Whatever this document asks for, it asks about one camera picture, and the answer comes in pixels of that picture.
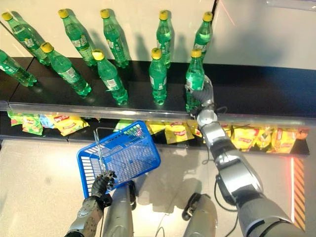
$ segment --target white floor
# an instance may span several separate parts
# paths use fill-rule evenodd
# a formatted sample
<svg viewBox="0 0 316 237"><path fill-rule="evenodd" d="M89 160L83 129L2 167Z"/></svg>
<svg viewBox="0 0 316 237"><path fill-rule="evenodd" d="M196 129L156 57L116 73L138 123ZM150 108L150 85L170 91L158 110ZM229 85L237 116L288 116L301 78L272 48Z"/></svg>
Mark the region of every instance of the white floor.
<svg viewBox="0 0 316 237"><path fill-rule="evenodd" d="M83 201L76 154L86 145L3 141L1 237L65 235ZM155 236L159 224L166 237L180 237L187 226L181 213L191 194L207 193L214 200L217 170L212 162L201 164L206 159L206 151L159 148L159 153L160 167L137 180L139 197L133 211L135 237ZM247 159L260 175L266 196L290 215L290 159L250 155ZM218 197L224 203L219 191ZM223 237L234 225L236 214L222 210L217 203L215 206L216 236ZM230 236L242 236L239 226Z"/></svg>

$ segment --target cable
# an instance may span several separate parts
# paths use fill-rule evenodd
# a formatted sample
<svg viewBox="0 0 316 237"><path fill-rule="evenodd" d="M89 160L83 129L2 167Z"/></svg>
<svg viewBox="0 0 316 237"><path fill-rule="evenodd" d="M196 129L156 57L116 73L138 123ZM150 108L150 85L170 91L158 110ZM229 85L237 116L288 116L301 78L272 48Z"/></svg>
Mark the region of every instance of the cable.
<svg viewBox="0 0 316 237"><path fill-rule="evenodd" d="M227 235L225 235L225 237L229 236L229 235L236 229L237 222L238 222L238 214L237 214L237 216L236 216L236 221L235 221L234 227L231 229L231 231L229 231L229 232L227 233Z"/></svg>
<svg viewBox="0 0 316 237"><path fill-rule="evenodd" d="M228 209L226 207L224 207L222 204L219 203L218 199L217 199L217 196L216 196L216 186L217 186L217 180L215 180L215 185L214 185L214 197L215 197L215 200L217 202L217 204L223 208L224 210L226 211L230 211L230 212L236 212L237 210L236 209Z"/></svg>
<svg viewBox="0 0 316 237"><path fill-rule="evenodd" d="M155 234L155 237L157 237L159 231L162 230L162 234L163 234L163 237L164 237L164 228L162 226L160 226Z"/></svg>
<svg viewBox="0 0 316 237"><path fill-rule="evenodd" d="M209 148L206 147L207 149L207 159L202 161L202 164L207 164L209 161L214 161L214 159L211 159L210 153L209 153Z"/></svg>
<svg viewBox="0 0 316 237"><path fill-rule="evenodd" d="M102 234L103 218L104 218L104 211L103 211L103 215L102 215L102 223L101 223L100 237L101 237L101 234Z"/></svg>

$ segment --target soda bottle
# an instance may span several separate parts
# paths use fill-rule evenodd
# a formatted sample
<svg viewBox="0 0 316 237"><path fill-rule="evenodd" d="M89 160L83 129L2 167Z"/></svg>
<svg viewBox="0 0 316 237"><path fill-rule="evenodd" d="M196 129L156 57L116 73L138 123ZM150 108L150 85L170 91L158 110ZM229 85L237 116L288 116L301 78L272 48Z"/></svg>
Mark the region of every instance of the soda bottle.
<svg viewBox="0 0 316 237"><path fill-rule="evenodd" d="M13 16L9 12L2 14L5 21L8 22L15 37L28 49L28 51L35 56L40 63L49 65L49 58L40 49L40 44L32 34L32 32L21 25L18 21L13 19Z"/></svg>
<svg viewBox="0 0 316 237"><path fill-rule="evenodd" d="M78 95L86 96L90 93L90 85L82 78L80 73L73 67L71 61L65 56L54 50L50 43L44 42L40 48L45 52L49 59L52 68L58 73Z"/></svg>
<svg viewBox="0 0 316 237"><path fill-rule="evenodd" d="M171 28L168 24L168 12L163 10L159 14L159 25L156 32L157 48L161 49L162 61L167 68L170 67L170 41Z"/></svg>
<svg viewBox="0 0 316 237"><path fill-rule="evenodd" d="M191 52L191 63L186 73L187 86L191 90L203 90L204 84L204 69L201 59L202 52L198 48L194 48ZM192 109L200 105L200 102L195 99L190 92L186 92L187 103L186 110L190 112Z"/></svg>
<svg viewBox="0 0 316 237"><path fill-rule="evenodd" d="M0 49L0 69L24 86L33 86L36 78Z"/></svg>
<svg viewBox="0 0 316 237"><path fill-rule="evenodd" d="M113 98L118 105L127 103L128 95L123 86L121 79L118 76L116 67L110 63L100 49L95 49L92 52L94 59L97 61L98 73L108 90L111 91Z"/></svg>
<svg viewBox="0 0 316 237"><path fill-rule="evenodd" d="M125 68L128 65L128 60L124 52L119 29L110 18L108 9L102 9L100 13L103 18L103 33L105 39L114 55L115 61L118 63L118 67Z"/></svg>
<svg viewBox="0 0 316 237"><path fill-rule="evenodd" d="M69 17L69 14L66 9L59 10L58 14L60 18L63 19L65 31L68 35L68 38L71 40L76 50L81 54L85 63L89 67L97 65L97 62L94 60L92 56L91 47L80 26Z"/></svg>
<svg viewBox="0 0 316 237"><path fill-rule="evenodd" d="M159 105L163 105L167 97L167 68L161 57L161 50L153 48L153 60L149 67L149 76L153 88L154 101Z"/></svg>
<svg viewBox="0 0 316 237"><path fill-rule="evenodd" d="M212 28L210 21L213 18L212 12L208 11L204 13L203 15L203 22L196 33L196 38L194 40L194 47L193 48L199 48L202 51L202 61L204 59L204 56L206 54L206 51L208 49L209 42L212 37Z"/></svg>

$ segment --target blue shopping basket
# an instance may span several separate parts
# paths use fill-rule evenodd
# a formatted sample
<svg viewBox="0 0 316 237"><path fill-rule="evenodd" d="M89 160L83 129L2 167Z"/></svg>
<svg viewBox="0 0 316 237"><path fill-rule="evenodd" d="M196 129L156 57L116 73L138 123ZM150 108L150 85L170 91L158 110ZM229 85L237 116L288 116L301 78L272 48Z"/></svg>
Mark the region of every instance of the blue shopping basket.
<svg viewBox="0 0 316 237"><path fill-rule="evenodd" d="M160 165L160 156L144 122L136 121L99 141L103 163L122 184ZM77 153L84 198L91 195L95 178L102 172L97 144Z"/></svg>

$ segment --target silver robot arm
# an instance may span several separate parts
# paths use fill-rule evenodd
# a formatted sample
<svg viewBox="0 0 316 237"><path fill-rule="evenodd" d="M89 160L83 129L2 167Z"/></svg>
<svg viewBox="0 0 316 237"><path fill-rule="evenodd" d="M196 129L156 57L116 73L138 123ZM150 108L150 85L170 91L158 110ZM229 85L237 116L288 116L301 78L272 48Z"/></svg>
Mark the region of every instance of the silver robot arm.
<svg viewBox="0 0 316 237"><path fill-rule="evenodd" d="M218 169L216 180L225 201L235 205L244 237L302 237L284 211L263 194L258 174L238 151L217 121L213 87L205 77L203 91L190 91L202 102L199 129Z"/></svg>
<svg viewBox="0 0 316 237"><path fill-rule="evenodd" d="M103 216L103 209L112 204L112 198L105 194L113 187L116 175L113 171L106 171L99 175L91 189L91 196L86 198L71 224L65 237L94 237L97 225Z"/></svg>

